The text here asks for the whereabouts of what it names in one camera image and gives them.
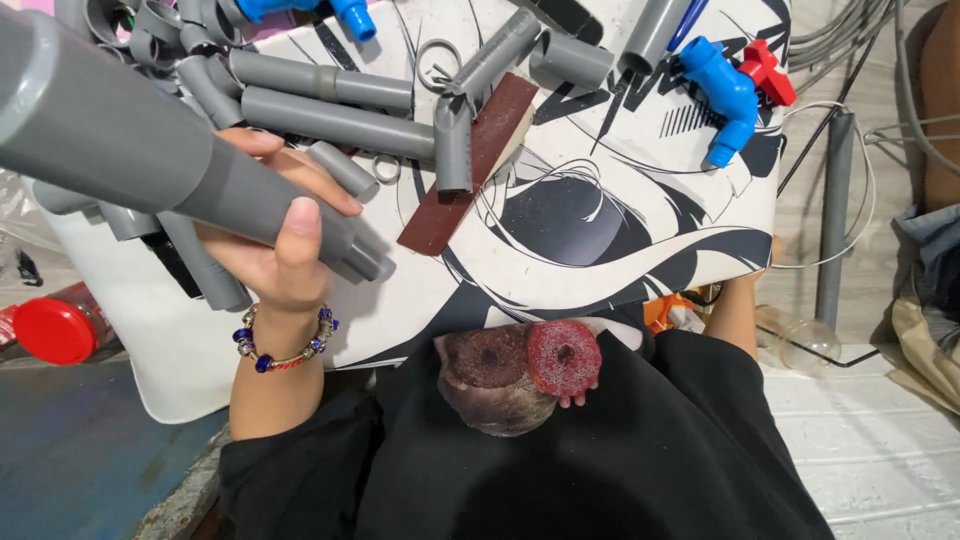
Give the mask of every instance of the red sprinkled donut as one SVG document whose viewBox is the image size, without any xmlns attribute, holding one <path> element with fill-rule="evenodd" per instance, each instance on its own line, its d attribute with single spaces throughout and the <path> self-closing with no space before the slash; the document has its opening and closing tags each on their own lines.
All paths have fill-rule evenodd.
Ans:
<svg viewBox="0 0 960 540">
<path fill-rule="evenodd" d="M 530 377 L 544 394 L 579 396 L 600 376 L 600 347 L 579 321 L 537 323 L 527 337 Z"/>
</svg>

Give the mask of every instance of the red faucet handle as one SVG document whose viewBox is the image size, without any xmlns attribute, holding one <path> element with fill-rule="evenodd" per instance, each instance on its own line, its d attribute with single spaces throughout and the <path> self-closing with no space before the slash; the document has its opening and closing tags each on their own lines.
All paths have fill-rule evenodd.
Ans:
<svg viewBox="0 0 960 540">
<path fill-rule="evenodd" d="M 743 50 L 743 63 L 738 71 L 753 79 L 777 105 L 791 106 L 797 101 L 797 91 L 778 67 L 780 61 L 767 48 L 766 39 L 755 39 Z"/>
</svg>

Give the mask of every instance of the fingernail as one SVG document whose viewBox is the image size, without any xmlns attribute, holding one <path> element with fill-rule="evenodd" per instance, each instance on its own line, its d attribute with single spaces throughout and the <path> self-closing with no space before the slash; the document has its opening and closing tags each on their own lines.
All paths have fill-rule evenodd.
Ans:
<svg viewBox="0 0 960 540">
<path fill-rule="evenodd" d="M 315 233 L 320 227 L 320 207 L 309 197 L 298 197 L 290 203 L 284 225 L 298 233 Z"/>
<path fill-rule="evenodd" d="M 264 144 L 277 144 L 283 142 L 283 138 L 270 132 L 253 132 L 253 138 Z"/>
</svg>

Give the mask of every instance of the black shirt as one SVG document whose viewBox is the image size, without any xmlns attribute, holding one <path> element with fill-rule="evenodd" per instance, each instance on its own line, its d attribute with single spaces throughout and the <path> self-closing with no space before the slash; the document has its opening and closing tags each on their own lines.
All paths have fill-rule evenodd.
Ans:
<svg viewBox="0 0 960 540">
<path fill-rule="evenodd" d="M 431 352 L 378 372 L 375 396 L 226 445 L 238 538 L 832 538 L 746 353 L 685 331 L 658 335 L 649 359 L 608 331 L 597 343 L 587 405 L 520 437 L 464 425 Z"/>
</svg>

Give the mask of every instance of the red bottle cap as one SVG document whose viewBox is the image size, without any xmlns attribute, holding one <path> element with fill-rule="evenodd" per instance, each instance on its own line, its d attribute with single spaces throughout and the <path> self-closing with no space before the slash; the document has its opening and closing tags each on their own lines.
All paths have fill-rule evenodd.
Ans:
<svg viewBox="0 0 960 540">
<path fill-rule="evenodd" d="M 61 366 L 79 364 L 97 350 L 97 332 L 75 306 L 53 298 L 34 298 L 13 316 L 20 345 L 33 356 Z"/>
<path fill-rule="evenodd" d="M 777 71 L 780 61 L 767 48 L 766 39 L 755 39 L 743 50 L 743 63 L 737 71 L 754 80 L 777 105 L 791 106 L 797 101 L 797 91 L 790 79 Z"/>
</svg>

